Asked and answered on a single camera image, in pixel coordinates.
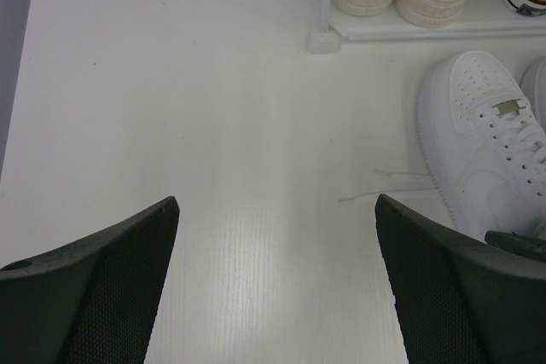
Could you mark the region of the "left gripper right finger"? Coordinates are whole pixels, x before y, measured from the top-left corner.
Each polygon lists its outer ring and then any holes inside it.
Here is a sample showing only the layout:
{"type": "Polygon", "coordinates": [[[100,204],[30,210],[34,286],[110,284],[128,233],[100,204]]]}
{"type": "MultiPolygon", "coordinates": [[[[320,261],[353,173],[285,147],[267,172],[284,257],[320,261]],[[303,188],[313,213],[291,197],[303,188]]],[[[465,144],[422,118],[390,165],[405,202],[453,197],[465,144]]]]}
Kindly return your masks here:
{"type": "Polygon", "coordinates": [[[376,232],[410,363],[543,363],[545,241],[485,241],[384,194],[376,232]]]}

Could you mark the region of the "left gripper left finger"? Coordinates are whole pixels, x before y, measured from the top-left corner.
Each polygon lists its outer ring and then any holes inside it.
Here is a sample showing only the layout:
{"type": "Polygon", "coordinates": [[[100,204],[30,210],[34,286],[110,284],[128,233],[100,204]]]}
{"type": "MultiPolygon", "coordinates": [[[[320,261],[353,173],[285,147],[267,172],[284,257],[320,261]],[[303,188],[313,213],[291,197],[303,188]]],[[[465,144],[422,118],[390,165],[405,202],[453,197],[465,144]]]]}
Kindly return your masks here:
{"type": "Polygon", "coordinates": [[[1,269],[3,363],[142,363],[177,235],[167,197],[1,269]]]}

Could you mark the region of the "white sneaker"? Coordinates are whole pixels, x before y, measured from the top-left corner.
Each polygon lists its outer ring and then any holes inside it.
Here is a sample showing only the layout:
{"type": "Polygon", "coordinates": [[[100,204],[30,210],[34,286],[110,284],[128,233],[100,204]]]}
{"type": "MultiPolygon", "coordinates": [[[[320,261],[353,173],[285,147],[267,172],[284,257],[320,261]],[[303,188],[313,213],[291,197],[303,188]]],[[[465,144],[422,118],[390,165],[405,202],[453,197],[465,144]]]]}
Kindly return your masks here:
{"type": "Polygon", "coordinates": [[[546,60],[533,62],[526,70],[520,87],[531,103],[531,110],[538,123],[546,127],[546,60]]]}
{"type": "Polygon", "coordinates": [[[430,188],[455,231],[483,241],[488,232],[537,237],[545,224],[545,131],[531,102],[493,55],[464,51],[426,76],[415,126],[430,188]]]}

